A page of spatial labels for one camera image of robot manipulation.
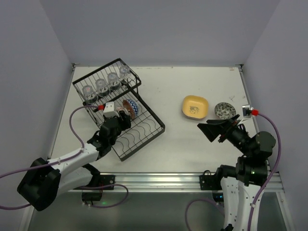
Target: red cap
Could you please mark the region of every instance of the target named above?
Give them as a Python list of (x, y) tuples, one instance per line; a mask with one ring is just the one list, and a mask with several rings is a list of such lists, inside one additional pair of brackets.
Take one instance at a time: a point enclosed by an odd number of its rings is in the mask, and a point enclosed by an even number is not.
[(104, 110), (105, 106), (104, 105), (98, 105), (97, 109), (98, 110)]
[(253, 110), (251, 111), (251, 114), (252, 114), (253, 116), (257, 116), (257, 115), (259, 114), (259, 111), (256, 110), (256, 109), (253, 109)]

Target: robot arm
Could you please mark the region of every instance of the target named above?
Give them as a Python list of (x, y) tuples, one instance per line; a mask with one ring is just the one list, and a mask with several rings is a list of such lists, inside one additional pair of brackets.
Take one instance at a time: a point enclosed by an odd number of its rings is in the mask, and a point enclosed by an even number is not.
[(103, 112), (105, 122), (83, 149), (51, 160), (39, 158), (32, 163), (31, 167), (37, 169), (25, 174), (17, 191), (37, 211), (47, 208), (58, 195), (97, 180), (99, 171), (88, 163), (110, 152), (121, 132), (131, 127), (130, 115), (124, 110), (118, 112), (114, 102), (106, 103)]
[[(266, 160), (275, 146), (274, 137), (261, 131), (254, 137), (239, 128), (239, 115), (228, 120), (208, 120), (207, 124), (198, 124), (199, 129), (212, 142), (219, 135), (219, 142), (228, 140), (243, 155), (238, 158), (236, 167), (220, 166), (216, 174), (210, 176), (223, 189), (225, 202), (225, 229), (222, 231), (257, 231), (258, 213), (263, 192), (257, 197), (261, 186), (268, 177)], [(250, 211), (254, 213), (249, 219)]]

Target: yellow bowl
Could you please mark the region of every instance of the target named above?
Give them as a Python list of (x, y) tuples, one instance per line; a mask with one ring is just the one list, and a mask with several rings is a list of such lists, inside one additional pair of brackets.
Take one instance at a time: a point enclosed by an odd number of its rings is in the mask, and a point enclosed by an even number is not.
[(200, 96), (188, 95), (184, 98), (182, 111), (189, 118), (203, 119), (207, 115), (208, 101)]

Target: gray speckled bowl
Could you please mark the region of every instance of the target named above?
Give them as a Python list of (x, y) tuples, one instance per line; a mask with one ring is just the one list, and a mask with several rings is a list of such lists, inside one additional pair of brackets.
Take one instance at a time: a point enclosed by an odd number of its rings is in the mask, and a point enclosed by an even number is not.
[(236, 116), (236, 110), (235, 108), (226, 102), (218, 103), (215, 106), (215, 114), (219, 117), (219, 119), (230, 119), (234, 116)]

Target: black wire dish rack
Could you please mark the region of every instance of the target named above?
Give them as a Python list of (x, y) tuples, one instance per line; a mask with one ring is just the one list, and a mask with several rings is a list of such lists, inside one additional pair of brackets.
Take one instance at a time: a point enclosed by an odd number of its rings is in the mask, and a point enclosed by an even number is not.
[[(138, 86), (141, 85), (141, 80), (138, 75), (122, 59), (118, 58), (74, 81), (73, 86), (83, 101), (83, 105), (89, 105), (90, 103), (84, 97), (82, 89), (85, 86), (92, 86), (96, 90), (95, 83), (98, 79), (104, 79), (108, 83), (108, 74), (117, 73), (120, 76), (121, 67), (128, 69), (126, 80), (121, 81), (118, 89), (112, 90), (110, 88), (108, 95), (104, 97), (97, 96), (91, 104), (98, 106), (106, 102), (114, 101), (115, 107), (123, 107), (122, 102), (126, 99), (131, 99), (138, 104), (139, 112), (136, 118), (131, 121), (131, 128), (123, 131), (112, 147), (120, 160), (124, 161), (165, 131), (164, 123), (139, 95)], [(90, 108), (86, 108), (86, 110), (95, 124), (100, 128), (104, 123), (103, 112)]]

